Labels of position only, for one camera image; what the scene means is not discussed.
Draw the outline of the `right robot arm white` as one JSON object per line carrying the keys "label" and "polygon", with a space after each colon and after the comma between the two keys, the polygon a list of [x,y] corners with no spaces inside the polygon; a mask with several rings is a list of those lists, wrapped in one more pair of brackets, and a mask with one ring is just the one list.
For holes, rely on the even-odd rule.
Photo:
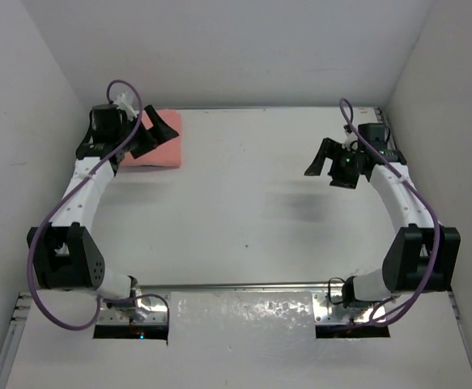
{"label": "right robot arm white", "polygon": [[449,291],[461,243],[458,230],[435,223],[428,207],[413,194],[404,155],[389,150],[384,142],[374,145],[382,160],[363,145],[351,150],[325,138],[305,171],[309,177],[318,176],[325,161],[331,160],[330,184],[345,189],[356,188],[359,177],[365,176],[380,195],[396,231],[378,270],[344,282],[346,308],[413,293],[421,283],[425,293]]}

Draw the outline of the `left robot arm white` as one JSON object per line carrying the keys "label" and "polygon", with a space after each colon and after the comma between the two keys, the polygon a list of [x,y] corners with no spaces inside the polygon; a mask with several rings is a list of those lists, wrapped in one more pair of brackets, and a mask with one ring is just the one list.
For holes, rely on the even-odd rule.
{"label": "left robot arm white", "polygon": [[180,114],[148,105],[141,119],[136,116],[118,103],[91,109],[87,133],[75,153],[67,200],[45,227],[28,233],[40,289],[80,291],[107,300],[130,297],[134,279],[107,268],[91,235],[100,199],[121,167],[181,166]]}

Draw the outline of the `aluminium table frame rail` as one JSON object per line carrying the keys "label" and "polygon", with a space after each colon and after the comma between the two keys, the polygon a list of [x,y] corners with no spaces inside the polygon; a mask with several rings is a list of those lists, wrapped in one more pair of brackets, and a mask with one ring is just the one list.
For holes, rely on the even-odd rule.
{"label": "aluminium table frame rail", "polygon": [[315,324],[334,276],[377,269],[395,232],[366,182],[305,177],[336,108],[184,110],[179,169],[126,168],[93,224],[109,268],[153,293],[306,293]]}

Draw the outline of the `white foam front panel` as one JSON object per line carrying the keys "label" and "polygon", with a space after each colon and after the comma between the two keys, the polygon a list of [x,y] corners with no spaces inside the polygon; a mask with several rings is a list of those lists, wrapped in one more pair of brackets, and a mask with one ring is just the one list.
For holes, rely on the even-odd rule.
{"label": "white foam front panel", "polygon": [[306,293],[174,293],[167,340],[97,339],[31,308],[10,388],[472,388],[449,297],[385,338],[319,339]]}

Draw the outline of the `pink t-shirt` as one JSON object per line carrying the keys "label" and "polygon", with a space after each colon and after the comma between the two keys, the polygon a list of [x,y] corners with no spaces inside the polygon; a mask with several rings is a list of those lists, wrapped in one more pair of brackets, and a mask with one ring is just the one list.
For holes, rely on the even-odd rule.
{"label": "pink t-shirt", "polygon": [[125,155],[121,167],[155,166],[164,168],[179,168],[182,162],[182,119],[175,109],[161,109],[158,115],[173,128],[178,136],[157,147],[155,150],[134,159],[130,153]]}

